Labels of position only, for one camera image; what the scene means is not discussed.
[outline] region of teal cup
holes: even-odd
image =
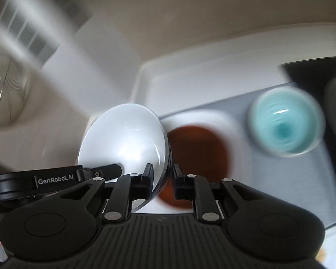
[[[253,102],[248,126],[264,150],[291,157],[318,145],[325,132],[325,117],[309,93],[295,87],[277,87]]]

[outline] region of wall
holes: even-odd
[[[36,66],[63,98],[87,116],[97,116],[129,102],[143,63],[139,56],[120,31],[102,20],[100,14],[81,9],[72,0],[60,1],[65,4],[65,11],[58,7],[57,0],[9,0],[10,7],[0,14],[0,42]],[[39,37],[49,42],[51,47],[44,47],[39,57],[46,53],[45,49],[57,48],[56,51],[46,61],[37,59],[27,50],[32,49],[36,40],[29,47],[16,42],[26,33],[26,24],[9,23],[9,30],[2,27],[7,12],[12,21],[20,21],[18,17],[27,19],[32,29],[38,29]],[[19,27],[19,38],[8,34],[14,27]]]
[[[275,26],[336,22],[336,0],[90,0],[145,61]]]
[[[12,126],[0,128],[0,165],[12,171],[75,165],[88,118],[37,74]]]

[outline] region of metal pin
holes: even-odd
[[[118,221],[122,218],[122,215],[117,211],[110,211],[105,213],[105,219],[109,221]]]
[[[202,219],[205,221],[217,221],[220,216],[215,212],[206,212],[202,215]]]

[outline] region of air vent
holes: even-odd
[[[10,0],[0,0],[0,26],[44,64],[57,49]]]

